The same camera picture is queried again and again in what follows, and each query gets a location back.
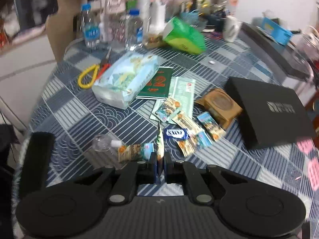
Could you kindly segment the light blue tissue pack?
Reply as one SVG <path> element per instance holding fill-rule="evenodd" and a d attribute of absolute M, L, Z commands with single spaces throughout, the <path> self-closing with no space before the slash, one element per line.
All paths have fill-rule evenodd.
<path fill-rule="evenodd" d="M 159 57 L 152 53 L 126 52 L 92 86 L 96 99 L 126 109 L 159 69 Z"/>

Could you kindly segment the pink paper note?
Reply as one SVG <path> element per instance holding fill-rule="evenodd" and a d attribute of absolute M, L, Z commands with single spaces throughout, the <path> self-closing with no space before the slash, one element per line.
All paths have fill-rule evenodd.
<path fill-rule="evenodd" d="M 297 142 L 298 149 L 308 155 L 314 149 L 314 143 L 312 139 L 307 139 Z"/>
<path fill-rule="evenodd" d="M 317 158 L 313 158 L 308 163 L 308 178 L 313 191 L 319 188 L 319 163 Z"/>

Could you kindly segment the grey topped white mini fridge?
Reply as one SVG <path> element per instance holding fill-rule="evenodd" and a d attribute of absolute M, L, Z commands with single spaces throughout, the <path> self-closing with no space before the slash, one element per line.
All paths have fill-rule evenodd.
<path fill-rule="evenodd" d="M 242 24 L 238 37 L 250 46 L 281 85 L 299 92 L 307 88 L 318 89 L 314 64 L 307 55 L 296 48 L 273 42 L 262 33 L 261 28 L 249 23 Z"/>

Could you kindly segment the light green paper packet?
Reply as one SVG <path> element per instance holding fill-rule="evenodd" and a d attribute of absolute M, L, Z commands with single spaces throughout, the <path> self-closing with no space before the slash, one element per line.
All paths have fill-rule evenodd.
<path fill-rule="evenodd" d="M 172 77 L 170 82 L 169 96 L 181 103 L 181 110 L 189 118 L 193 113 L 195 84 L 196 80 L 185 77 Z"/>

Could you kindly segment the colourful snack sachet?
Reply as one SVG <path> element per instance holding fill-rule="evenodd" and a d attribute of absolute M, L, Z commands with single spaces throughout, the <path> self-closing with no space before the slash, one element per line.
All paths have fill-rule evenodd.
<path fill-rule="evenodd" d="M 158 135 L 156 138 L 157 160 L 160 161 L 164 157 L 164 138 L 160 122 L 158 123 Z"/>

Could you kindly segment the blue cap water bottle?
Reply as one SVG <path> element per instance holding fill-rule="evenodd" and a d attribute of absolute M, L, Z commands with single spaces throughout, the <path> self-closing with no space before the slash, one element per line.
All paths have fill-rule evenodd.
<path fill-rule="evenodd" d="M 143 21 L 138 9 L 130 9 L 125 22 L 125 48 L 134 51 L 143 45 Z"/>
<path fill-rule="evenodd" d="M 92 50 L 96 49 L 100 42 L 100 30 L 95 14 L 91 11 L 91 5 L 89 3 L 82 5 L 81 32 L 85 46 Z"/>

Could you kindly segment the green tissue pack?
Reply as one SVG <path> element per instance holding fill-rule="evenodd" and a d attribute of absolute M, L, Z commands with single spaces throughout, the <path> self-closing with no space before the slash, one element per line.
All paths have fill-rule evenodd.
<path fill-rule="evenodd" d="M 199 55 L 206 50 L 204 36 L 178 17 L 172 18 L 163 30 L 163 41 L 172 48 Z"/>

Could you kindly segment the small clear plastic bottle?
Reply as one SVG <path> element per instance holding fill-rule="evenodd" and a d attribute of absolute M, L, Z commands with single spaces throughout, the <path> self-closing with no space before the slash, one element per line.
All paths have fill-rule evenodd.
<path fill-rule="evenodd" d="M 123 143 L 108 134 L 98 134 L 94 136 L 92 146 L 95 152 L 104 153 L 111 160 L 118 161 L 118 150 Z"/>

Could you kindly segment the gold mooncake packet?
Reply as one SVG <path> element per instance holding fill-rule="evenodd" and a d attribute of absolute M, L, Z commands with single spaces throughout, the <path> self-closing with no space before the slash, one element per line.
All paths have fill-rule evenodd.
<path fill-rule="evenodd" d="M 214 88 L 195 103 L 204 107 L 223 129 L 237 118 L 242 108 L 221 88 Z"/>

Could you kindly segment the light blue small basket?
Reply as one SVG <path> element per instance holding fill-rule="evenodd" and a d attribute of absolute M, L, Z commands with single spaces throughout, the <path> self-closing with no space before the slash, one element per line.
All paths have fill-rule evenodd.
<path fill-rule="evenodd" d="M 198 10 L 191 12 L 181 12 L 179 14 L 181 20 L 187 23 L 188 25 L 196 25 L 199 19 Z"/>

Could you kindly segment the blue white candy wrapper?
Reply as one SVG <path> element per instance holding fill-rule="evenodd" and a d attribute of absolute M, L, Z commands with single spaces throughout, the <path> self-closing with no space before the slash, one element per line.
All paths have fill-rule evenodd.
<path fill-rule="evenodd" d="M 166 128 L 164 130 L 164 139 L 187 140 L 188 138 L 189 134 L 187 129 Z"/>

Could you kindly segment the black box lid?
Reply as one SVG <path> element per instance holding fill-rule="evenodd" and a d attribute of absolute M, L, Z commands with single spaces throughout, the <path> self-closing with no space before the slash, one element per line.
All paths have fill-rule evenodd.
<path fill-rule="evenodd" d="M 307 111 L 291 88 L 230 77 L 224 89 L 243 109 L 237 119 L 248 150 L 293 144 L 316 136 Z"/>

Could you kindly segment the yellow handled scissors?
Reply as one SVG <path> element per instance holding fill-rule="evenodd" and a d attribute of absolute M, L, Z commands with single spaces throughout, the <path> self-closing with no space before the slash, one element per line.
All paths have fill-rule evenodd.
<path fill-rule="evenodd" d="M 98 80 L 104 74 L 104 72 L 108 70 L 108 68 L 110 68 L 111 64 L 109 62 L 109 59 L 111 52 L 112 48 L 109 48 L 106 56 L 100 61 L 99 64 L 89 66 L 79 75 L 77 84 L 80 88 L 91 88 L 95 81 Z M 83 78 L 86 77 L 89 73 L 91 73 L 91 80 L 88 83 L 83 83 Z"/>

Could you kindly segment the blue plastic basket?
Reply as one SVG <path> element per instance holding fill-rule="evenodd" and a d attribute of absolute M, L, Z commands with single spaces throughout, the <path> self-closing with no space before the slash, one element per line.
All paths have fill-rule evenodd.
<path fill-rule="evenodd" d="M 264 17 L 261 23 L 261 29 L 268 37 L 270 37 L 274 42 L 282 46 L 286 46 L 293 36 L 290 30 L 287 30 L 270 18 Z"/>

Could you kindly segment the white mug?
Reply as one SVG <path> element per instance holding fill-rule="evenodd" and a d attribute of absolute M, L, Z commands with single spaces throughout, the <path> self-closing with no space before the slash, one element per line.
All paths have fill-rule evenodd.
<path fill-rule="evenodd" d="M 223 28 L 223 39 L 227 42 L 233 43 L 237 38 L 239 31 L 241 29 L 242 22 L 239 21 L 234 16 L 226 16 L 224 21 L 224 28 Z"/>

